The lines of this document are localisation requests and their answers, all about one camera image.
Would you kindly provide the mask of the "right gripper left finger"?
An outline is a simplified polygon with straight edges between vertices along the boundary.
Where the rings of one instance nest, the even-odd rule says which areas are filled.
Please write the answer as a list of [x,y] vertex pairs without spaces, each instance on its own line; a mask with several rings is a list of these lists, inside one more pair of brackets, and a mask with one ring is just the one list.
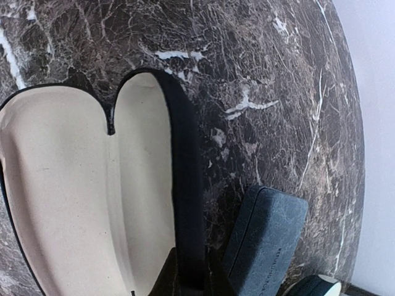
[[168,257],[149,293],[149,296],[184,295],[185,265],[177,248],[170,249]]

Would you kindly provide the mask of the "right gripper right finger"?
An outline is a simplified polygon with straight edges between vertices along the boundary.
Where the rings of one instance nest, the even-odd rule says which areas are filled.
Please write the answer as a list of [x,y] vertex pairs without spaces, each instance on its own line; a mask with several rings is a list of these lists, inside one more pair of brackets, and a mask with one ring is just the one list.
[[206,252],[203,295],[236,295],[216,251]]

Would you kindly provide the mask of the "grey glasses case green lining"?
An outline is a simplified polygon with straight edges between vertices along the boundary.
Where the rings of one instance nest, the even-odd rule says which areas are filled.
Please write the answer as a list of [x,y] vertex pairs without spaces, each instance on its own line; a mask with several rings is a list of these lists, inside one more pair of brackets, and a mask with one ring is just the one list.
[[247,189],[222,264],[237,295],[276,295],[295,253],[306,200],[276,189]]

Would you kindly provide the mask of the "black glasses case cream lining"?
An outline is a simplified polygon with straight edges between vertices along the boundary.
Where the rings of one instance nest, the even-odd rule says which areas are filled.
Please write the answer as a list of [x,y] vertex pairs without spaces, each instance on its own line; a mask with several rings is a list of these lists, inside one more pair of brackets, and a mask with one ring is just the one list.
[[1,190],[44,295],[149,295],[170,249],[184,295],[204,291],[194,110],[176,78],[140,68],[113,103],[63,84],[1,106]]

